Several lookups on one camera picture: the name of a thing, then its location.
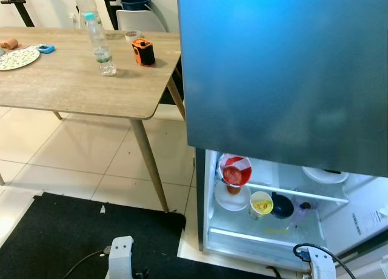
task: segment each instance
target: blue refrigerator door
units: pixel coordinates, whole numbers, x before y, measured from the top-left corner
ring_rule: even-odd
[[[387,0],[178,0],[191,146],[388,176]]]

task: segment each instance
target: yellow cup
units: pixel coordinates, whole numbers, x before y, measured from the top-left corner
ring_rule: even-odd
[[[268,193],[257,191],[250,197],[249,215],[255,220],[259,220],[268,213],[271,213],[272,209],[273,201]]]

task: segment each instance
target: black mat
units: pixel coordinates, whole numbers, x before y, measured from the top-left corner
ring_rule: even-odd
[[[100,213],[105,205],[105,214]],[[270,278],[176,257],[183,215],[44,193],[0,248],[0,278],[62,278],[81,258],[111,245],[115,237],[135,240],[132,263],[148,267],[149,278]],[[93,257],[70,278],[104,279],[108,259]]]

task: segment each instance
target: blue bin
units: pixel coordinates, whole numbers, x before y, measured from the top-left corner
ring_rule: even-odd
[[[121,0],[124,10],[149,10],[146,5],[150,5],[151,0]]]

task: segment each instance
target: white chair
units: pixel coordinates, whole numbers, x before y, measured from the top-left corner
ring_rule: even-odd
[[[105,5],[105,1],[104,0],[95,0],[95,2],[97,5],[98,15],[99,15],[101,22],[102,22],[102,27],[105,30],[114,30],[113,25],[112,25],[112,21],[110,20],[110,17],[108,14],[107,7]],[[84,17],[83,17],[83,15],[81,15],[81,12],[79,13],[78,27],[81,29],[83,29],[85,27]]]
[[[153,11],[117,10],[119,30],[139,30],[141,32],[166,32],[163,24]]]

